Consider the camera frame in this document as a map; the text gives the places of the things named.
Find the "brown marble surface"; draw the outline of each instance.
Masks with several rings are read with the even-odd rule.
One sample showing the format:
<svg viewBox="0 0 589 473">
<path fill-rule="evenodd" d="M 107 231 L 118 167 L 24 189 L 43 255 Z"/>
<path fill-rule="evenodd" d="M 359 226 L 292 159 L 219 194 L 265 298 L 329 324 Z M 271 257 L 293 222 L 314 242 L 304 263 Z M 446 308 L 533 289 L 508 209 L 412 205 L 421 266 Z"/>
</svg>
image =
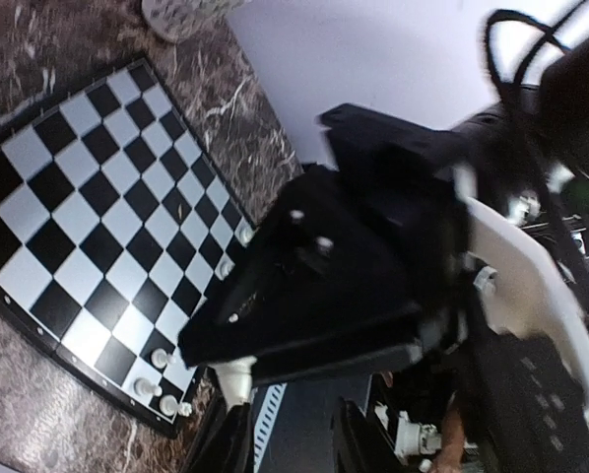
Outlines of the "brown marble surface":
<svg viewBox="0 0 589 473">
<path fill-rule="evenodd" d="M 253 219 L 298 164 L 222 19 L 179 45 L 147 31 L 137 0 L 0 0 L 0 123 L 53 89 L 146 51 Z M 114 409 L 0 317 L 0 462 L 27 472 L 175 472 L 213 387 L 165 439 Z"/>
</svg>

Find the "white pawn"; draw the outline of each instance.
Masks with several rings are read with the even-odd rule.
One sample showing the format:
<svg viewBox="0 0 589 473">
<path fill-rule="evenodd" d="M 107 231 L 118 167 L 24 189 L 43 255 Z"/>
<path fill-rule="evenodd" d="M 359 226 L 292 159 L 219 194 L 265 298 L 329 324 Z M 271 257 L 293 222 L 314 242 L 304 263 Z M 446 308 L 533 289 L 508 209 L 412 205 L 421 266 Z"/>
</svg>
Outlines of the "white pawn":
<svg viewBox="0 0 589 473">
<path fill-rule="evenodd" d="M 163 348 L 157 348 L 150 357 L 153 362 L 153 366 L 158 370 L 162 370 L 167 365 L 173 365 L 176 363 L 176 357 L 169 354 Z"/>
<path fill-rule="evenodd" d="M 218 268 L 220 279 L 225 279 L 232 271 L 233 264 L 230 261 L 223 261 Z"/>
<path fill-rule="evenodd" d="M 192 415 L 194 409 L 189 402 L 181 402 L 178 405 L 178 415 L 182 417 L 189 417 Z"/>
<path fill-rule="evenodd" d="M 161 398 L 159 402 L 159 407 L 161 408 L 161 412 L 164 416 L 171 417 L 178 412 L 178 401 L 174 396 L 168 394 Z"/>
<path fill-rule="evenodd" d="M 237 237 L 244 246 L 247 246 L 249 243 L 251 243 L 254 235 L 255 232 L 248 225 L 239 229 L 239 232 L 237 233 Z"/>
<path fill-rule="evenodd" d="M 155 396 L 159 397 L 164 392 L 160 386 L 149 382 L 144 377 L 140 377 L 135 381 L 135 392 L 140 396 Z"/>
</svg>

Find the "chessboard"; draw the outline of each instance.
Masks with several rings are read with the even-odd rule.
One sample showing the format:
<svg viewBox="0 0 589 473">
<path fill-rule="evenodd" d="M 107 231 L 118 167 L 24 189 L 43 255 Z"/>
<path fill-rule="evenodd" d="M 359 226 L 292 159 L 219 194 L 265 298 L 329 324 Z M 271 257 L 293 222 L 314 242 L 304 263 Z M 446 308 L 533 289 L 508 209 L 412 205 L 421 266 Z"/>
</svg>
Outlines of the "chessboard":
<svg viewBox="0 0 589 473">
<path fill-rule="evenodd" d="M 75 90 L 0 142 L 2 312 L 173 436 L 202 375 L 177 334 L 243 251 L 250 219 L 146 58 Z"/>
</svg>

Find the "black cable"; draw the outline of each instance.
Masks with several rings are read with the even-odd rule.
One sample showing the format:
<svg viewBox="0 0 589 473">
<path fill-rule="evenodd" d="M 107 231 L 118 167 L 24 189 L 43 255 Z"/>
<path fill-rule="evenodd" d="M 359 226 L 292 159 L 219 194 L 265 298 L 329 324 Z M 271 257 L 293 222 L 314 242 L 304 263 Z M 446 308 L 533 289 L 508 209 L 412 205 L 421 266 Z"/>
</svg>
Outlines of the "black cable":
<svg viewBox="0 0 589 473">
<path fill-rule="evenodd" d="M 540 203 L 546 210 L 549 224 L 555 233 L 558 253 L 565 265 L 572 272 L 576 282 L 573 287 L 573 292 L 576 295 L 579 304 L 589 315 L 589 271 L 581 253 L 570 235 L 570 231 L 563 222 L 561 203 L 557 196 L 551 194 L 547 187 L 542 151 L 537 143 L 530 139 L 527 134 L 527 129 L 529 128 L 530 123 L 527 123 L 528 119 L 522 108 L 520 85 L 522 80 L 520 78 L 524 77 L 526 70 L 542 46 L 549 42 L 555 43 L 555 34 L 557 30 L 559 30 L 559 28 L 561 28 L 561 26 L 587 1 L 588 0 L 580 0 L 553 27 L 544 29 L 542 37 L 536 42 L 536 44 L 534 44 L 520 64 L 520 67 L 516 72 L 517 80 L 514 79 L 514 84 L 505 85 L 500 78 L 493 58 L 493 51 L 491 50 L 491 33 L 493 27 L 498 23 L 519 21 L 520 14 L 518 12 L 498 10 L 490 16 L 485 30 L 485 49 L 491 81 L 500 96 L 504 110 L 512 125 L 514 145 L 516 145 L 518 150 L 521 151 L 522 156 L 528 156 L 530 158 L 528 160 L 528 165 L 531 182 L 538 191 Z"/>
</svg>

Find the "white wall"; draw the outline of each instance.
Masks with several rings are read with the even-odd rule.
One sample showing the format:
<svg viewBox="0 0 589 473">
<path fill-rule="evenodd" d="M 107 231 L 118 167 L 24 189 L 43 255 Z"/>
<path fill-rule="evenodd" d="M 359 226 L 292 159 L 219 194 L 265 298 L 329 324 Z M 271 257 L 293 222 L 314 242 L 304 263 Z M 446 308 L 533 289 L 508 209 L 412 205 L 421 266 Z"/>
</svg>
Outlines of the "white wall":
<svg viewBox="0 0 589 473">
<path fill-rule="evenodd" d="M 519 9 L 550 22 L 570 4 L 567 0 L 253 0 L 231 13 L 229 22 L 299 158 L 327 162 L 314 121 L 319 113 L 351 101 L 447 128 L 494 101 L 481 46 L 483 22 L 490 11 Z M 587 32 L 589 8 L 561 38 L 570 42 Z M 501 63 L 510 70 L 537 34 L 509 24 L 500 27 L 497 37 Z M 537 80 L 539 69 L 534 72 Z"/>
</svg>

